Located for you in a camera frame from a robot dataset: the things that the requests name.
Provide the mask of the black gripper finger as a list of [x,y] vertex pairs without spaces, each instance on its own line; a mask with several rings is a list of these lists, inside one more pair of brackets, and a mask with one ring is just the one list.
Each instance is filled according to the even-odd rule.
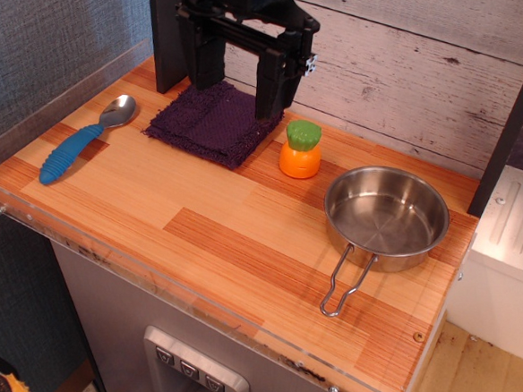
[[197,90],[208,89],[225,77],[226,41],[213,22],[181,7],[178,26],[187,74]]
[[290,107],[308,69],[312,35],[285,30],[279,36],[262,36],[257,55],[255,116],[271,119]]

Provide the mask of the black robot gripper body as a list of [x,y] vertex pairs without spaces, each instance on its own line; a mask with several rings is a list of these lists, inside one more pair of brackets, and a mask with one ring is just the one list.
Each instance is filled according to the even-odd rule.
[[[313,37],[320,23],[306,13],[295,0],[180,0],[184,7],[199,16],[208,17],[226,43],[257,54],[262,36],[279,36],[285,30],[308,32]],[[304,76],[315,71],[317,55],[313,52]]]

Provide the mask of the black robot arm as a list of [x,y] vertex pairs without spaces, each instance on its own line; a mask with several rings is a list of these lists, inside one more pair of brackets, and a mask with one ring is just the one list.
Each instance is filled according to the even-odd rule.
[[176,8],[192,85],[225,78],[228,44],[258,56],[255,116],[271,119],[291,106],[302,77],[315,70],[320,23],[295,0],[180,0]]

